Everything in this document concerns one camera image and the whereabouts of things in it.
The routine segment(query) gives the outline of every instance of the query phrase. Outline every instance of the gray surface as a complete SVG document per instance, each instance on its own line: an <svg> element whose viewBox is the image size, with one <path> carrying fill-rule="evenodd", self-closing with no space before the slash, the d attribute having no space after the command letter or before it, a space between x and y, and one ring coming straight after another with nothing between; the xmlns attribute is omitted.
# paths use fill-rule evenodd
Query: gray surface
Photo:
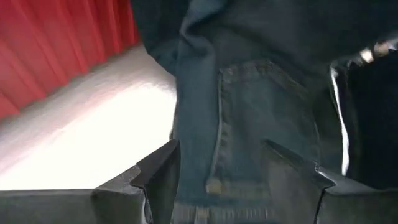
<svg viewBox="0 0 398 224"><path fill-rule="evenodd" d="M0 123L0 190L97 187L168 141L174 106L173 77L133 48Z"/></svg>

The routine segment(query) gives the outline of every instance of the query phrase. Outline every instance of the dark fabric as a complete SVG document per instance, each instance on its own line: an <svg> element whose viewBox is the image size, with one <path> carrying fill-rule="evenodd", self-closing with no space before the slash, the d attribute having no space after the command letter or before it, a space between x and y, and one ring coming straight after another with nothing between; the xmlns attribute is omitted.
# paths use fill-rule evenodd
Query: dark fabric
<svg viewBox="0 0 398 224"><path fill-rule="evenodd" d="M131 2L148 52L177 79L174 217L192 218L181 223L205 223L211 208L226 223L237 211L276 222L267 180L256 175L265 139L341 172L329 66L396 29L397 1Z"/></svg>
<svg viewBox="0 0 398 224"><path fill-rule="evenodd" d="M377 189L398 188L398 54L349 72L358 119L358 180Z"/></svg>

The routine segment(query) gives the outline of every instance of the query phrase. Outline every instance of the denim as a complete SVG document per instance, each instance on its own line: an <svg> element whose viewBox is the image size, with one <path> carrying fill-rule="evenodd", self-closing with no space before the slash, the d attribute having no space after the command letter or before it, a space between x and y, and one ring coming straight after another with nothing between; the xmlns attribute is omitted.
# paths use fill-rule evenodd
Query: denim
<svg viewBox="0 0 398 224"><path fill-rule="evenodd" d="M265 139L341 173L329 66L391 31L396 2L131 2L148 52L177 82L173 223L277 223Z"/></svg>

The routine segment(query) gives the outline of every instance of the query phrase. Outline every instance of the black metal object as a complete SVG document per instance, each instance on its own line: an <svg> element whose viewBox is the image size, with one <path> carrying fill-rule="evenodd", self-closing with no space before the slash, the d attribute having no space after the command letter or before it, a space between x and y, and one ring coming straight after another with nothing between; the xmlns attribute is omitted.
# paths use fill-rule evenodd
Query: black metal object
<svg viewBox="0 0 398 224"><path fill-rule="evenodd" d="M172 140L95 189L0 191L0 223L168 223L179 172Z"/></svg>
<svg viewBox="0 0 398 224"><path fill-rule="evenodd" d="M283 224L398 223L398 191L376 190L332 173L270 141L270 195Z"/></svg>

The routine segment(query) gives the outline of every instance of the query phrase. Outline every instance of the white stripe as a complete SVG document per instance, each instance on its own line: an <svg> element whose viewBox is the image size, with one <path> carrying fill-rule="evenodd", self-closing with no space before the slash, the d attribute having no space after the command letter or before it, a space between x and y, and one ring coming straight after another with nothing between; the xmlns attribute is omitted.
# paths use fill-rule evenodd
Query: white stripe
<svg viewBox="0 0 398 224"><path fill-rule="evenodd" d="M349 149L349 140L348 140L348 133L346 126L343 121L343 115L341 114L341 108L340 108L340 97L338 94L338 86L336 82L336 78L338 76L338 73L336 70L331 69L331 80L333 82L333 89L335 91L335 96L336 96L336 102L337 102L337 107L338 107L338 116L341 122L341 135L343 137L343 161L341 163L341 174L345 176L347 174L348 166L349 166L349 154L348 154L348 149Z"/></svg>

